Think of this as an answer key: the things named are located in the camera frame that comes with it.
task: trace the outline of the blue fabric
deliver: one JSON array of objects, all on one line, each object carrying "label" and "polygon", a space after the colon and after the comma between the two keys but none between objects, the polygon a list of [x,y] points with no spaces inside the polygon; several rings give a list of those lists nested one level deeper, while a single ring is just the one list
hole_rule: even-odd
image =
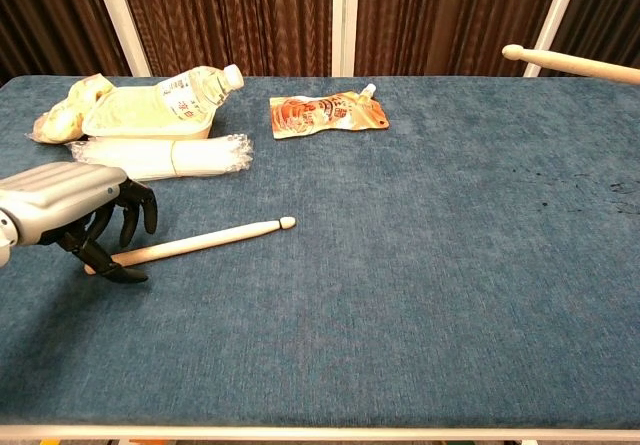
[{"label": "blue fabric", "polygon": [[[70,159],[25,133],[74,80],[0,90],[2,176]],[[369,82],[389,130],[272,138],[269,97]],[[587,78],[247,78],[214,135],[248,133],[251,169],[151,182],[130,248],[298,225],[136,286],[14,249],[0,423],[638,428],[639,104]]]}]

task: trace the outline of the wooden drumstick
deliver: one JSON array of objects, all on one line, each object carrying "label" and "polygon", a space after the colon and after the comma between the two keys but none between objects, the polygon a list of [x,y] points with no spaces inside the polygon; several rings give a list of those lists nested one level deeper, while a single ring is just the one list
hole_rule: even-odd
[{"label": "wooden drumstick", "polygon": [[522,48],[520,45],[507,45],[502,49],[502,55],[509,60],[524,60],[540,67],[561,72],[640,85],[640,70],[637,68],[598,62],[548,50],[531,50]]},{"label": "wooden drumstick", "polygon": [[[130,252],[118,253],[111,258],[123,267],[128,267],[138,263],[151,262],[152,260],[202,250],[203,248],[217,247],[225,243],[259,237],[260,235],[275,232],[276,230],[287,230],[295,224],[295,218],[282,217],[280,220],[250,223],[239,227],[227,228],[226,230],[220,230],[218,232],[206,233],[195,237],[183,238],[182,240],[139,248],[138,250],[131,250]],[[85,265],[84,270],[89,275],[95,274],[89,265]]]}]

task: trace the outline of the plastic bag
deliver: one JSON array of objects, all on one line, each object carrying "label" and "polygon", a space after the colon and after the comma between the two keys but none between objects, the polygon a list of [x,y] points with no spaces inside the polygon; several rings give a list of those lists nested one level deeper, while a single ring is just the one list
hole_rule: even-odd
[{"label": "plastic bag", "polygon": [[67,98],[43,113],[27,136],[40,143],[65,143],[84,135],[82,122],[98,99],[113,90],[113,84],[102,74],[86,77],[69,89]]}]

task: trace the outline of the orange spout pouch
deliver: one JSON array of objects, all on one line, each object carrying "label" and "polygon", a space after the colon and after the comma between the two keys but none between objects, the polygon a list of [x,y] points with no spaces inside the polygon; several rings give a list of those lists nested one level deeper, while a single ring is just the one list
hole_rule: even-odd
[{"label": "orange spout pouch", "polygon": [[318,98],[271,98],[273,137],[300,137],[331,128],[352,131],[389,128],[382,107],[371,98],[374,91],[375,87],[368,85],[359,94],[345,92]]}]

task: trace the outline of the robot finger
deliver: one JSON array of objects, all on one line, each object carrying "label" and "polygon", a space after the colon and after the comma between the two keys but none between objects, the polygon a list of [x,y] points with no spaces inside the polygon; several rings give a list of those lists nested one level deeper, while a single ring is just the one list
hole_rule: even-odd
[{"label": "robot finger", "polygon": [[77,220],[67,225],[64,230],[61,230],[57,242],[64,250],[73,253],[107,280],[138,283],[147,279],[144,272],[123,268],[122,265],[114,262],[93,238],[88,238],[84,230],[84,220]]},{"label": "robot finger", "polygon": [[82,247],[72,250],[80,260],[93,268],[96,273],[107,280],[117,283],[139,283],[147,280],[147,274],[133,268],[124,268],[112,260],[111,256],[96,243],[88,238]]},{"label": "robot finger", "polygon": [[122,184],[120,188],[118,204],[125,208],[127,206],[137,208],[141,205],[144,212],[144,228],[147,233],[155,233],[158,223],[158,205],[153,190],[131,180]]},{"label": "robot finger", "polygon": [[140,215],[140,209],[137,203],[125,203],[124,204],[124,223],[122,224],[122,231],[120,232],[120,246],[126,247],[131,242],[133,234],[138,226],[138,217]]},{"label": "robot finger", "polygon": [[148,189],[144,200],[142,200],[142,211],[144,212],[144,229],[147,233],[155,233],[158,226],[158,204],[156,203],[156,197]]},{"label": "robot finger", "polygon": [[88,238],[95,240],[102,232],[104,232],[104,229],[107,228],[107,225],[109,224],[109,220],[111,220],[114,207],[115,203],[110,202],[96,210],[93,222],[87,229]]}]

